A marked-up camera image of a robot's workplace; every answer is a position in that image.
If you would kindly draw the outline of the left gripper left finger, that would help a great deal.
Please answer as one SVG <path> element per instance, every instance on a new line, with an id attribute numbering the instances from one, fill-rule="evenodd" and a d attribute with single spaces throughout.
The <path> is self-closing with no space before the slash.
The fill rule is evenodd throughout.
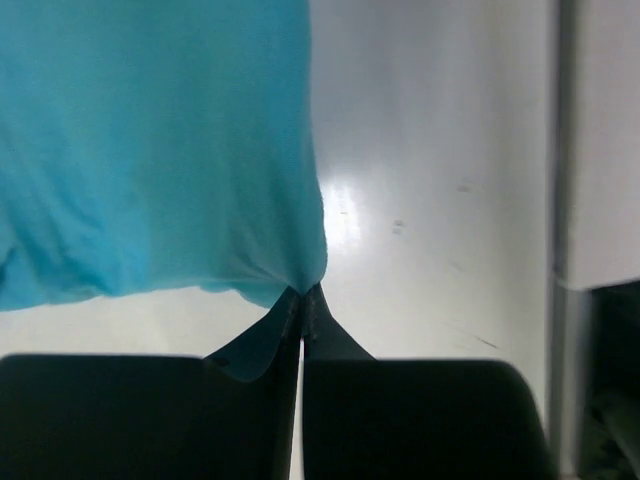
<path id="1" fill-rule="evenodd" d="M 285 479 L 301 297 L 205 357 L 15 354 L 1 361 L 5 479 Z"/>

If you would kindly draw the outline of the cyan t shirt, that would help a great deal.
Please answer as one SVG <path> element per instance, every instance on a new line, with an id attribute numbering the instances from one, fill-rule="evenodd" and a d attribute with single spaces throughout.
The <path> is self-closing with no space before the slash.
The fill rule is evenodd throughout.
<path id="1" fill-rule="evenodd" d="M 1 307 L 323 277 L 305 1 L 1 5 Z"/>

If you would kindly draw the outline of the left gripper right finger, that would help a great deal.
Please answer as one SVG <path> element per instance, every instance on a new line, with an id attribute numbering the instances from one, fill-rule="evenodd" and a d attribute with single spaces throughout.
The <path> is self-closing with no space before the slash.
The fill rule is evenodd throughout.
<path id="1" fill-rule="evenodd" d="M 379 360 L 304 307 L 302 451 L 308 479 L 554 479 L 532 392 L 495 359 Z"/>

